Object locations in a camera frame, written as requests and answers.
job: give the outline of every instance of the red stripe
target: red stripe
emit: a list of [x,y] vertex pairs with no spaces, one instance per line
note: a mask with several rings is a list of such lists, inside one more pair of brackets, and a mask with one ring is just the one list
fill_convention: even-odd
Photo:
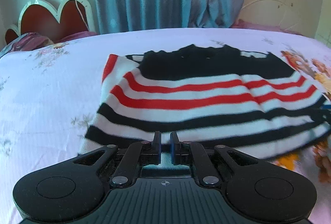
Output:
[[307,99],[307,98],[311,97],[316,89],[317,88],[314,85],[312,85],[309,87],[309,89],[306,92],[302,92],[302,93],[299,92],[299,93],[294,93],[291,95],[280,95],[275,92],[270,92],[270,93],[267,93],[265,95],[258,96],[255,98],[259,104],[269,101],[271,99],[278,99],[282,102],[295,102],[298,100],[303,100],[303,99]]
[[118,58],[118,55],[115,55],[115,54],[109,55],[107,63],[104,68],[104,71],[103,71],[103,74],[102,74],[102,82],[113,71],[117,58]]
[[270,85],[273,87],[275,90],[284,90],[287,88],[291,87],[301,87],[304,82],[306,81],[305,77],[300,76],[300,79],[296,82],[287,82],[287,83],[282,83],[282,84],[272,84],[264,79],[258,80],[258,81],[250,81],[245,83],[245,86],[249,89],[254,89],[254,88],[259,88],[265,85]]
[[248,89],[259,88],[265,85],[270,85],[276,90],[284,90],[290,87],[301,87],[306,79],[300,76],[300,79],[296,82],[287,82],[282,84],[272,84],[264,79],[258,81],[251,81],[243,83],[240,79],[234,79],[230,81],[221,81],[208,84],[187,84],[179,87],[169,88],[164,86],[146,86],[139,84],[134,75],[131,72],[125,74],[124,78],[128,81],[129,86],[136,92],[148,92],[148,93],[173,93],[180,91],[208,91],[217,88],[231,88],[236,86],[245,86]]
[[217,88],[232,88],[236,86],[243,86],[243,83],[240,79],[230,80],[230,81],[221,81],[214,82],[209,84],[187,84],[175,88],[163,87],[163,86],[146,86],[141,85],[134,79],[134,76],[131,72],[128,72],[124,75],[124,78],[128,81],[129,86],[132,90],[136,92],[148,92],[148,93],[172,93],[172,92],[181,92],[181,91],[208,91]]
[[254,101],[258,104],[263,102],[278,99],[282,102],[294,102],[309,98],[317,88],[312,85],[307,92],[295,93],[292,95],[280,95],[271,92],[259,97],[253,97],[250,93],[243,93],[238,95],[219,95],[204,99],[192,100],[162,100],[162,99],[132,99],[127,97],[122,88],[116,85],[110,93],[113,94],[118,101],[126,106],[132,108],[146,108],[146,109],[166,109],[166,110],[187,110],[197,107],[206,107],[218,104],[239,104],[243,102]]
[[149,109],[185,110],[216,104],[237,104],[241,102],[255,101],[254,97],[249,93],[239,95],[219,95],[193,100],[132,99],[127,97],[122,88],[118,85],[116,85],[110,93],[112,93],[118,101],[126,107]]

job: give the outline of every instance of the floral bedsheet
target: floral bedsheet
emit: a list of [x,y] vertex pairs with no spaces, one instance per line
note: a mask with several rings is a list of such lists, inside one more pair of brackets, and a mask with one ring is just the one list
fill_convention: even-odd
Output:
[[[317,40],[245,29],[163,29],[98,35],[0,59],[0,223],[22,218],[12,199],[24,175],[75,157],[99,107],[109,54],[222,46],[271,52],[331,98],[331,50]],[[309,217],[331,223],[330,138],[272,162],[306,176],[317,189]]]

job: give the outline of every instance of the flower print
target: flower print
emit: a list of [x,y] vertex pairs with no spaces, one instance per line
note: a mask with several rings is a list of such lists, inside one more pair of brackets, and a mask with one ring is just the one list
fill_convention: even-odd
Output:
[[221,41],[215,41],[215,40],[211,40],[212,42],[215,42],[217,45],[223,47],[225,45],[224,42],[221,42]]
[[306,60],[303,55],[295,51],[281,51],[281,53],[282,56],[287,59],[289,65],[295,70],[302,71],[312,78],[315,77],[314,70],[309,66],[308,60]]
[[12,142],[9,139],[0,139],[0,153],[9,156],[12,152]]
[[328,151],[330,148],[327,140],[313,146],[315,164],[319,168],[318,180],[321,183],[331,183],[331,160]]
[[326,90],[327,97],[331,100],[331,79],[329,79],[325,74],[315,73],[315,80],[323,85]]
[[7,80],[8,79],[6,79],[6,80],[0,80],[0,91],[2,91],[3,89],[4,89],[4,85],[6,84],[6,82],[7,82]]
[[274,164],[277,166],[286,168],[288,170],[294,171],[296,163],[299,161],[298,153],[291,153],[285,156],[278,158]]
[[89,113],[87,115],[83,114],[82,116],[82,120],[80,120],[79,118],[75,117],[71,119],[71,124],[73,126],[79,126],[80,128],[88,128],[91,121],[93,119],[93,116]]
[[268,43],[268,44],[270,44],[270,45],[273,45],[273,41],[267,39],[266,37],[265,37],[262,41],[264,41],[264,42],[266,42],[266,43]]
[[48,67],[51,67],[54,65],[55,61],[62,55],[69,54],[68,51],[64,49],[64,46],[68,43],[59,43],[55,45],[48,46],[47,48],[44,48],[35,56],[35,59],[40,59],[39,63],[35,68],[40,67],[46,67],[42,73],[44,73]]
[[322,74],[326,74],[329,78],[331,78],[331,68],[327,67],[324,63],[317,59],[312,59],[312,64],[317,67],[318,71]]

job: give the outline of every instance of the red heart headboard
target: red heart headboard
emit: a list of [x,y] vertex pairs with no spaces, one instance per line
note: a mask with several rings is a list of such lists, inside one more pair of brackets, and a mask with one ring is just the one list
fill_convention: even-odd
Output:
[[37,32],[52,41],[57,41],[75,33],[94,31],[91,7],[87,0],[77,0],[77,6],[89,29],[77,10],[75,0],[62,2],[58,11],[46,1],[35,0],[27,3],[23,8],[18,28],[13,25],[6,31],[6,43],[9,44],[19,35],[28,32]]

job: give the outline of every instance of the headboard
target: headboard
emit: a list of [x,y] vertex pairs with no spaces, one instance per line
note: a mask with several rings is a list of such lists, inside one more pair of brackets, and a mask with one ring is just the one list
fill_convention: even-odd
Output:
[[305,0],[244,0],[238,19],[314,37],[312,14]]
[[77,0],[77,6],[75,0],[63,0],[56,10],[45,0],[29,1],[19,15],[18,25],[11,25],[6,31],[6,43],[9,44],[28,32],[37,32],[52,41],[83,31],[95,32],[90,3],[87,0]]

